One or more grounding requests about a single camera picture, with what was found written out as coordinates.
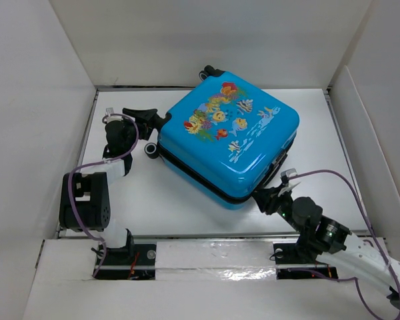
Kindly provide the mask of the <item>blue kids suitcase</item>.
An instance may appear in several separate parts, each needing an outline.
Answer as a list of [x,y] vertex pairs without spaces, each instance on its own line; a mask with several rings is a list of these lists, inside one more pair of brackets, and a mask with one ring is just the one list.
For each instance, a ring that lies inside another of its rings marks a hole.
[[148,157],[162,160],[222,206],[243,205],[272,180],[297,134],[298,112],[210,65],[201,83],[150,128]]

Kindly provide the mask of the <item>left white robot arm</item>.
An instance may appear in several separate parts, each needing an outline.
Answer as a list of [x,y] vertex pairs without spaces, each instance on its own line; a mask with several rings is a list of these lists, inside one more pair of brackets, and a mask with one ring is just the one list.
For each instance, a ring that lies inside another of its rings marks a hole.
[[160,117],[156,109],[124,108],[116,113],[108,108],[102,118],[106,145],[99,161],[74,168],[63,177],[59,223],[64,229],[83,232],[100,243],[95,253],[102,259],[113,256],[120,264],[135,258],[131,232],[111,218],[109,187],[126,177],[133,164],[132,152],[140,140],[149,140],[154,130],[171,119]]

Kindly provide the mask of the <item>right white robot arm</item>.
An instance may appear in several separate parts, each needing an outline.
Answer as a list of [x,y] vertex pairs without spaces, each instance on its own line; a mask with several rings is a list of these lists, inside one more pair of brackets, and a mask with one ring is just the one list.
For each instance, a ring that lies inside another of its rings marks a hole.
[[260,212],[279,214],[298,232],[294,251],[300,261],[314,260],[351,271],[383,292],[392,306],[400,310],[400,261],[324,216],[323,208],[310,197],[293,199],[290,191],[272,187],[254,192],[253,198]]

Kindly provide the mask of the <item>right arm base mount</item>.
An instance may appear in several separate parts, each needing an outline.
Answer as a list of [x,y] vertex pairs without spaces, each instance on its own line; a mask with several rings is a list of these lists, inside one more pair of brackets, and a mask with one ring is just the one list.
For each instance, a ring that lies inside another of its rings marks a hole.
[[335,267],[300,256],[294,243],[274,243],[269,259],[275,263],[277,280],[339,278]]

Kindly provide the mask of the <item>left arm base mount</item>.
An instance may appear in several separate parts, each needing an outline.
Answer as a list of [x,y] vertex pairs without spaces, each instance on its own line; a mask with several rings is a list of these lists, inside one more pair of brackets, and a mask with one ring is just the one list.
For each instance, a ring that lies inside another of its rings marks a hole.
[[154,280],[156,251],[155,243],[134,244],[132,256],[129,256],[124,247],[109,248],[102,266],[93,278],[98,280]]

